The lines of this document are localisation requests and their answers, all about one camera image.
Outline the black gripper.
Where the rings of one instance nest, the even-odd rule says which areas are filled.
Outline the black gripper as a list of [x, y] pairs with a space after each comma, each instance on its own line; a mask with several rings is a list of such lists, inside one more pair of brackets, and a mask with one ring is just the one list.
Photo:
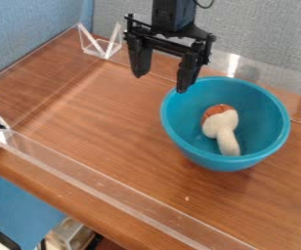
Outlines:
[[154, 50], [180, 57], [176, 92], [184, 93], [195, 83], [202, 65], [210, 62], [211, 43], [215, 41], [215, 36], [199, 29], [192, 22], [171, 30], [163, 24], [152, 25], [138, 20], [134, 14], [128, 14], [124, 19], [127, 22], [124, 40], [128, 45], [134, 75], [140, 78], [150, 72]]

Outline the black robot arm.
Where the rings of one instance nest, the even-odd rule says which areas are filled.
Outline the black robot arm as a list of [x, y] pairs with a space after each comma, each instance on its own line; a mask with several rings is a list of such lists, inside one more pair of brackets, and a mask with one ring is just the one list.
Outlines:
[[196, 7], [210, 8], [196, 0], [152, 0], [150, 21], [136, 14], [126, 16], [124, 40], [128, 46], [130, 66], [140, 78], [151, 70], [154, 50], [182, 59], [176, 71], [176, 92], [184, 93], [195, 83], [202, 66], [210, 63], [215, 36], [195, 25]]

